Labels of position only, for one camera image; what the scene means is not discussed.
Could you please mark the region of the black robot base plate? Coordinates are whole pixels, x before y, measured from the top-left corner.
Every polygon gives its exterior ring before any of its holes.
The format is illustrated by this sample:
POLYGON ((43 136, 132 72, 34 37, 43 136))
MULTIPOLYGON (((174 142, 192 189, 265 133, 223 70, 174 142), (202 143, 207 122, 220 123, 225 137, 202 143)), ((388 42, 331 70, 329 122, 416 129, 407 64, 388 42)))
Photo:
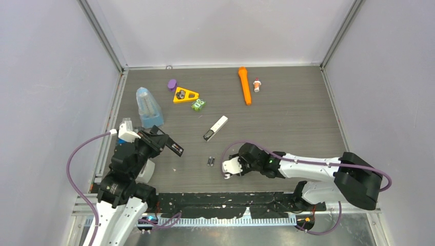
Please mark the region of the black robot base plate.
POLYGON ((152 214, 169 218, 180 212, 182 218, 241 218, 246 210, 251 217, 283 218, 289 213, 326 211, 325 203, 299 207, 289 192, 159 193, 152 214))

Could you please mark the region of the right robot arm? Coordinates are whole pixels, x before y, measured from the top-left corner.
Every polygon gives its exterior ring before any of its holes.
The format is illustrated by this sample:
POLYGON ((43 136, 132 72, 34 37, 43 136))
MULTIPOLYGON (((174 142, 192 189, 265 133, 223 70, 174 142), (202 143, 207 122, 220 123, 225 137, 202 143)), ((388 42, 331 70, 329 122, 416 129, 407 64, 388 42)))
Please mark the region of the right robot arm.
POLYGON ((374 210, 382 174, 351 152, 341 157, 311 158, 285 152, 268 152, 244 143, 229 160, 234 175, 256 171, 268 178, 301 178, 294 190, 293 205, 306 210, 321 202, 346 201, 363 210, 374 210))

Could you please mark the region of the black remote control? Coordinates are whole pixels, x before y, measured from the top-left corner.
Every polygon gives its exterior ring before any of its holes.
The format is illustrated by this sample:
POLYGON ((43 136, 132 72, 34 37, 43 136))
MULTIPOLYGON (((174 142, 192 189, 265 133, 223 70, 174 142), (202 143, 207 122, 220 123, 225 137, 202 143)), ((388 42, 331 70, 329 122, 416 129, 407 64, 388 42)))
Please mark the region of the black remote control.
POLYGON ((172 138, 168 138, 166 141, 166 147, 169 148, 172 152, 174 152, 177 156, 181 157, 184 153, 184 149, 176 143, 172 138))

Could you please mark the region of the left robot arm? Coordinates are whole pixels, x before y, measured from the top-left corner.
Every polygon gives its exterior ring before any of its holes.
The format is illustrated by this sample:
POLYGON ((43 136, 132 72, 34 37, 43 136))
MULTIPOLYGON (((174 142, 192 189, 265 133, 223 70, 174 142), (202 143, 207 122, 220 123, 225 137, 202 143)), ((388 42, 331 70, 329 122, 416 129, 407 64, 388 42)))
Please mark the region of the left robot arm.
POLYGON ((169 135, 135 132, 125 125, 110 133, 130 150, 112 157, 110 171, 102 179, 93 205, 95 226, 87 234, 86 245, 124 245, 142 214, 157 206, 156 189, 136 179, 147 162, 161 154, 169 135))

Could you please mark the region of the white rectangular thermometer device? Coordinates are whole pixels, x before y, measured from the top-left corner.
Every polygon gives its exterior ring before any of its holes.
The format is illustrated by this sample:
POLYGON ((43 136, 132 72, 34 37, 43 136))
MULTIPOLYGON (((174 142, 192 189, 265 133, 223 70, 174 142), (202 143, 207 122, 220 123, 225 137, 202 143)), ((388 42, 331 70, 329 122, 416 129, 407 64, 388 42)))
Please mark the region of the white rectangular thermometer device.
POLYGON ((204 135, 203 139, 208 142, 228 121, 226 116, 222 116, 204 135))

